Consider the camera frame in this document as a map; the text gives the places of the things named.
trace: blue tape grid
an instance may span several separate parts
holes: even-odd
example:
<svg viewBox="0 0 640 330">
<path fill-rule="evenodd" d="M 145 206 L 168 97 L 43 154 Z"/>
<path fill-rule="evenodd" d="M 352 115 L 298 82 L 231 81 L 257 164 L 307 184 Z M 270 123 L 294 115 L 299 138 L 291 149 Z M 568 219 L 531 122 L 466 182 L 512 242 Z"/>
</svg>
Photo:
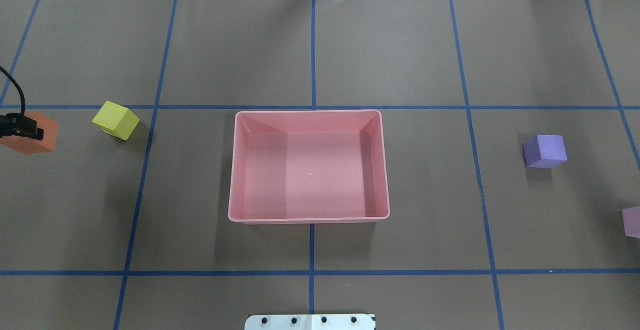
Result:
<svg viewBox="0 0 640 330">
<path fill-rule="evenodd" d="M 596 29 L 596 23 L 594 21 L 594 14 L 592 13 L 592 6 L 589 3 L 589 0 L 584 0 L 584 4 L 587 7 L 587 14 L 589 15 L 589 22 L 591 23 L 591 29 L 593 31 L 593 36 L 596 40 L 596 44 L 598 45 L 598 51 L 602 58 L 602 63 L 604 64 L 604 69 L 606 71 L 606 77 L 608 77 L 608 83 L 611 85 L 611 90 L 613 91 L 613 96 L 615 97 L 615 102 L 617 103 L 617 108 L 620 111 L 620 117 L 622 118 L 622 124 L 624 125 L 624 130 L 626 131 L 626 136 L 629 138 L 629 143 L 631 143 L 631 150 L 633 151 L 633 156 L 635 156 L 635 163 L 640 169 L 640 156 L 638 156 L 638 149 L 636 148 L 636 144 L 634 142 L 634 137 L 631 135 L 631 129 L 629 129 L 629 124 L 627 123 L 627 117 L 625 116 L 624 108 L 622 108 L 622 102 L 620 102 L 620 96 L 617 94 L 618 89 L 616 88 L 616 84 L 613 81 L 613 75 L 611 75 L 611 70 L 608 67 L 609 62 L 607 61 L 607 57 L 604 54 L 604 49 L 602 49 L 602 44 L 600 42 L 600 37 L 598 36 L 598 30 Z"/>
<path fill-rule="evenodd" d="M 460 71 L 460 80 L 462 85 L 462 92 L 464 93 L 464 106 L 318 106 L 316 102 L 316 0 L 311 0 L 311 106 L 225 106 L 225 105 L 160 105 L 160 95 L 162 93 L 162 86 L 164 80 L 165 69 L 167 65 L 167 57 L 169 56 L 169 46 L 171 41 L 171 34 L 173 30 L 174 19 L 176 16 L 176 8 L 178 6 L 178 0 L 173 0 L 173 8 L 171 11 L 171 18 L 169 21 L 169 27 L 167 31 L 167 38 L 164 48 L 164 54 L 162 57 L 162 67 L 160 68 L 160 76 L 158 79 L 158 87 L 155 97 L 155 103 L 153 105 L 126 105 L 131 109 L 153 109 L 153 116 L 151 118 L 151 125 L 149 136 L 146 145 L 146 154 L 144 155 L 144 164 L 142 166 L 142 174 L 140 178 L 140 184 L 137 194 L 137 201 L 135 204 L 135 211 L 133 221 L 131 225 L 130 238 L 128 241 L 128 248 L 126 251 L 125 266 L 122 271 L 101 271 L 101 270 L 0 270 L 0 276 L 118 276 L 122 277 L 121 291 L 119 293 L 118 305 L 116 308 L 116 316 L 114 321 L 114 330 L 117 330 L 120 323 L 120 317 L 122 314 L 122 307 L 124 304 L 124 296 L 126 293 L 126 285 L 129 276 L 141 277 L 141 276 L 307 276 L 309 277 L 309 311 L 315 312 L 314 308 L 314 277 L 316 275 L 322 276 L 402 276 L 402 275 L 491 275 L 494 287 L 494 297 L 496 302 L 496 310 L 498 314 L 498 324 L 500 329 L 505 327 L 502 315 L 502 307 L 500 301 L 500 292 L 498 286 L 498 275 L 563 275 L 572 273 L 585 273 L 585 274 L 602 274 L 602 273 L 640 273 L 640 268 L 540 268 L 540 269 L 497 269 L 494 259 L 494 252 L 491 239 L 491 231 L 489 226 L 489 218 L 487 216 L 487 205 L 484 197 L 484 190 L 482 184 L 482 174 L 480 171 L 480 161 L 478 159 L 478 150 L 476 147 L 475 133 L 473 129 L 473 120 L 471 111 L 474 110 L 611 110 L 619 111 L 624 129 L 627 133 L 631 149 L 634 153 L 638 168 L 640 168 L 640 156 L 634 142 L 633 136 L 629 124 L 627 122 L 625 111 L 637 111 L 640 110 L 640 106 L 622 106 L 620 96 L 618 95 L 617 88 L 611 70 L 606 59 L 606 55 L 602 48 L 602 44 L 596 29 L 594 16 L 589 0 L 584 0 L 589 16 L 591 29 L 593 31 L 594 39 L 598 47 L 598 51 L 602 58 L 603 65 L 606 70 L 606 76 L 608 77 L 611 85 L 612 92 L 615 97 L 617 106 L 473 106 L 469 103 L 469 95 L 467 92 L 466 77 L 464 72 L 464 62 L 462 58 L 462 50 L 460 47 L 460 38 L 458 34 L 458 25 L 455 14 L 454 0 L 449 0 L 452 26 L 455 38 L 455 49 L 457 52 L 457 60 Z M 18 60 L 22 52 L 25 40 L 29 33 L 29 29 L 34 20 L 37 12 L 40 0 L 35 0 L 33 9 L 30 13 L 29 20 L 20 39 L 20 44 L 14 56 L 13 63 L 9 72 L 13 74 Z M 20 106 L 17 105 L 3 105 L 6 97 L 7 89 L 9 87 L 9 80 L 5 81 L 2 95 L 0 95 L 0 108 L 16 109 Z M 87 104 L 87 105 L 29 105 L 30 109 L 99 109 L 101 104 Z M 487 254 L 489 257 L 489 269 L 462 269 L 462 270 L 316 270 L 315 268 L 315 225 L 309 227 L 309 269 L 308 270 L 250 270 L 250 271 L 132 271 L 130 270 L 131 255 L 135 240 L 136 227 L 138 223 L 138 215 L 140 213 L 140 205 L 142 203 L 142 193 L 144 190 L 144 183 L 146 180 L 147 166 L 149 163 L 149 156 L 151 152 L 151 143 L 153 142 L 153 133 L 157 118 L 158 110 L 160 109 L 395 109 L 395 110 L 464 110 L 467 115 L 468 129 L 470 135 L 471 149 L 473 151 L 473 161 L 475 164 L 475 172 L 478 182 L 478 190 L 480 192 L 480 199 L 482 205 L 482 213 L 484 216 L 485 237 L 487 243 Z"/>
<path fill-rule="evenodd" d="M 480 161 L 478 160 L 478 148 L 476 147 L 476 134 L 474 132 L 473 119 L 471 118 L 471 108 L 469 107 L 469 94 L 467 92 L 467 79 L 465 77 L 465 67 L 462 62 L 462 50 L 460 49 L 460 38 L 458 36 L 458 23 L 456 21 L 456 10 L 453 0 L 448 0 L 451 10 L 451 21 L 453 24 L 453 35 L 455 37 L 455 51 L 457 52 L 457 64 L 460 69 L 460 81 L 462 83 L 462 93 L 464 94 L 464 106 L 466 110 L 466 122 L 469 127 L 469 136 L 471 139 L 471 151 L 473 151 L 473 163 L 475 164 L 475 177 L 478 180 L 478 189 L 480 190 L 480 203 L 482 205 L 482 217 L 484 218 L 484 236 L 486 239 L 486 247 L 489 254 L 489 266 L 491 267 L 491 279 L 493 280 L 493 297 L 495 298 L 495 307 L 498 314 L 498 326 L 500 330 L 504 330 L 505 321 L 503 319 L 503 306 L 500 301 L 500 289 L 498 288 L 498 275 L 496 275 L 496 261 L 494 259 L 494 246 L 491 241 L 491 229 L 489 228 L 489 216 L 487 215 L 487 204 L 485 202 L 485 189 L 482 184 L 482 174 L 480 173 Z"/>
</svg>

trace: black cable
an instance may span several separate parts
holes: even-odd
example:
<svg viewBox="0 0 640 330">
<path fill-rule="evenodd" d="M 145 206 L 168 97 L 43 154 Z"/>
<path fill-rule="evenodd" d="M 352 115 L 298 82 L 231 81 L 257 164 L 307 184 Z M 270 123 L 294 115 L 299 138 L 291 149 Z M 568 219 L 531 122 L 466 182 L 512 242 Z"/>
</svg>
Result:
<svg viewBox="0 0 640 330">
<path fill-rule="evenodd" d="M 18 90 L 18 95 L 20 95 L 20 117 L 18 117 L 18 120 L 16 120 L 16 123 L 18 123 L 23 119 L 23 117 L 25 117 L 24 113 L 27 107 L 25 104 L 25 94 L 23 93 L 23 89 L 20 87 L 20 85 L 18 85 L 18 82 L 16 82 L 13 76 L 11 76 L 11 74 L 9 74 L 9 72 L 7 72 L 7 70 L 5 70 L 2 66 L 0 66 L 0 72 L 2 72 L 6 76 L 6 78 L 11 81 L 16 90 Z"/>
</svg>

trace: pink plastic bin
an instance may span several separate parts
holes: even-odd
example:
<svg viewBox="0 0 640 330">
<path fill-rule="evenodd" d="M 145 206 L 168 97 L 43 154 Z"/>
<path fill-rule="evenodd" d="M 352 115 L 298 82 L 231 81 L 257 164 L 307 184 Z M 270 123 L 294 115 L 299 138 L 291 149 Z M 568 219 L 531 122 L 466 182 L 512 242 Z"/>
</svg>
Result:
<svg viewBox="0 0 640 330">
<path fill-rule="evenodd" d="M 251 111 L 238 113 L 235 123 L 231 221 L 389 217 L 380 111 Z"/>
</svg>

